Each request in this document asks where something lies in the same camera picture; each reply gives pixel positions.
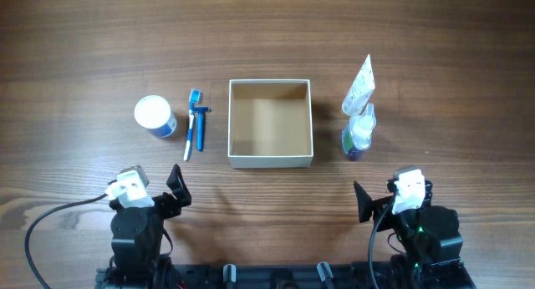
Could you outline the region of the clear spray bottle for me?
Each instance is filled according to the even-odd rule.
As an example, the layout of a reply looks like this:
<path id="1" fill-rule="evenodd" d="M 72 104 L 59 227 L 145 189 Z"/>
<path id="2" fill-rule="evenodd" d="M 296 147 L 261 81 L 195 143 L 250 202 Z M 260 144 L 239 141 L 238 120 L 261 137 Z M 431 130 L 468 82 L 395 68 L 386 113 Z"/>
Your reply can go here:
<path id="1" fill-rule="evenodd" d="M 362 114 L 350 118 L 341 133 L 342 149 L 349 160 L 359 160 L 370 148 L 376 125 L 375 105 L 372 103 L 365 106 Z"/>

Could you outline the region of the cotton swab jar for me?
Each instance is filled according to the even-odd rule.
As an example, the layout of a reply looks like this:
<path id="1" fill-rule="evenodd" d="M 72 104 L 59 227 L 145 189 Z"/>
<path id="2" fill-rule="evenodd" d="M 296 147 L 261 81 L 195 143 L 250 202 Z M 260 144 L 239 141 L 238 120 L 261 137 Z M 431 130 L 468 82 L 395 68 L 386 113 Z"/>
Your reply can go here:
<path id="1" fill-rule="evenodd" d="M 156 138 L 171 136 L 177 120 L 168 101 L 159 95 L 142 98 L 134 109 L 135 121 Z"/>

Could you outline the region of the blue disposable razor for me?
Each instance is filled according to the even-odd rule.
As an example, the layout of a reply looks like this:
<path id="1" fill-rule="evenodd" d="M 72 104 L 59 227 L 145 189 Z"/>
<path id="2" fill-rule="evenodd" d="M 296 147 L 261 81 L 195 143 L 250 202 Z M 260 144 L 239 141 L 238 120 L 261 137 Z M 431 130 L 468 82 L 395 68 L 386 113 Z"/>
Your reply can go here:
<path id="1" fill-rule="evenodd" d="M 196 149 L 198 151 L 204 150 L 204 137 L 205 137 L 205 120 L 206 113 L 211 112 L 209 107 L 196 107 L 194 108 L 197 113 L 197 139 L 196 139 Z"/>

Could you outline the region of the blue white toothbrush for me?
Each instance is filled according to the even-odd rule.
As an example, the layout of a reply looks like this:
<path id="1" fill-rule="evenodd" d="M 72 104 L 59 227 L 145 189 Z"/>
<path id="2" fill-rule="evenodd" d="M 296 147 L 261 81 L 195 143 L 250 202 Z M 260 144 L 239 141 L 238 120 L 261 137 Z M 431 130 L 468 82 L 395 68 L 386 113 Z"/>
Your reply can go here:
<path id="1" fill-rule="evenodd" d="M 191 155 L 191 142 L 193 138 L 193 128 L 195 123 L 195 105 L 200 102 L 201 92 L 197 89 L 192 89 L 189 97 L 189 109 L 188 109 L 188 131 L 186 136 L 185 152 L 183 160 L 188 161 Z"/>

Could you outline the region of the white cream tube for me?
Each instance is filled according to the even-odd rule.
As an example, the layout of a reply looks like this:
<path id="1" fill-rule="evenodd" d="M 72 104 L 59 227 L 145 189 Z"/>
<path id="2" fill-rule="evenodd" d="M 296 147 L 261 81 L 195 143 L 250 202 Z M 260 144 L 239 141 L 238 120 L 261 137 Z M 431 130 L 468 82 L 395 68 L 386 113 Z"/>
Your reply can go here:
<path id="1" fill-rule="evenodd" d="M 344 98 L 341 106 L 344 114 L 355 116 L 362 113 L 369 98 L 375 91 L 374 81 L 371 57 L 368 54 Z"/>

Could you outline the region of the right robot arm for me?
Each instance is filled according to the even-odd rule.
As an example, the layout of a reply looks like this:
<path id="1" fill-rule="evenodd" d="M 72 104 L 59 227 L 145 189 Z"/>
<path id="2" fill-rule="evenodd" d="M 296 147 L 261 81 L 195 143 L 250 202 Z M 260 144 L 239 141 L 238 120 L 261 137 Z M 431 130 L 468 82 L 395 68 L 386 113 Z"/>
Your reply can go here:
<path id="1" fill-rule="evenodd" d="M 459 217 L 453 209 L 432 204 L 432 182 L 405 185 L 397 176 L 387 180 L 386 187 L 391 195 L 374 200 L 354 182 L 359 222 L 373 222 L 364 269 L 370 285 L 386 280 L 391 286 L 423 288 L 462 278 Z M 382 231 L 392 231 L 404 247 L 385 264 L 375 261 L 375 242 Z"/>

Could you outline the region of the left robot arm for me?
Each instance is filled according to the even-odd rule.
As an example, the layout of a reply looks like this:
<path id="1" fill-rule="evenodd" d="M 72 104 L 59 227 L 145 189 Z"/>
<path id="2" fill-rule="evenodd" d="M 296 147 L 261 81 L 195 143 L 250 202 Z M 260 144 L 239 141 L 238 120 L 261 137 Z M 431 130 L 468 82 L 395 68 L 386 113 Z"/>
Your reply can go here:
<path id="1" fill-rule="evenodd" d="M 105 194 L 116 211 L 110 223 L 115 268 L 104 278 L 118 288 L 182 288 L 185 284 L 173 267 L 170 254 L 161 253 L 161 241 L 170 236 L 164 221 L 181 214 L 191 204 L 191 194 L 179 165 L 166 181 L 169 193 L 151 197 L 148 177 L 139 165 L 122 170 L 108 184 Z"/>

